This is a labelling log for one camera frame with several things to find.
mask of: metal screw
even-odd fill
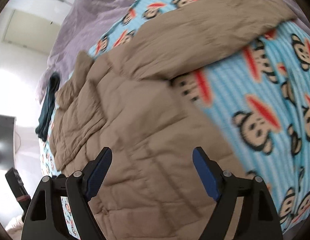
[[[49,181],[49,176],[45,176],[44,178],[42,178],[42,182],[48,182]]]
[[[255,177],[255,180],[256,180],[257,182],[262,182],[262,181],[263,181],[263,179],[262,179],[260,176],[256,176],[256,177]]]
[[[81,171],[74,172],[74,177],[78,178],[80,176],[82,176],[82,172]]]
[[[230,177],[230,176],[232,176],[232,173],[230,171],[223,171],[223,175],[225,177]]]

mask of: brown comforter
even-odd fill
[[[78,55],[56,95],[50,147],[66,175],[104,146],[112,149],[110,170],[90,201],[107,239],[199,238],[214,201],[192,150],[201,146],[236,176],[244,171],[217,127],[168,80],[228,57],[292,18],[281,0],[199,0],[146,22],[130,43],[94,63]]]

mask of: purple blanket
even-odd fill
[[[47,61],[47,70],[36,89],[36,99],[41,103],[48,80],[58,72],[61,86],[74,70],[80,50],[89,50],[98,38],[123,17],[135,0],[75,0],[65,18]]]

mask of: dark cloth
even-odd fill
[[[35,133],[38,138],[41,138],[43,142],[47,140],[48,127],[51,121],[52,113],[55,108],[55,92],[59,88],[60,77],[59,74],[54,72],[48,82],[46,95],[42,107],[42,112],[39,116],[39,125],[35,129]]]

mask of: blue gripper pad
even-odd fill
[[[87,179],[87,190],[84,194],[86,201],[90,201],[92,197],[95,197],[103,183],[103,180],[108,172],[112,163],[112,151],[111,149],[105,149],[98,155],[98,157],[90,164],[90,176]]]
[[[221,196],[218,183],[222,183],[222,182],[221,182],[220,175],[219,174],[214,175],[213,174],[214,171],[211,171],[209,167],[210,162],[212,162],[212,165],[216,164],[218,166],[216,162],[211,161],[207,157],[206,153],[201,147],[196,147],[193,150],[193,163],[204,185],[206,193],[217,202]]]

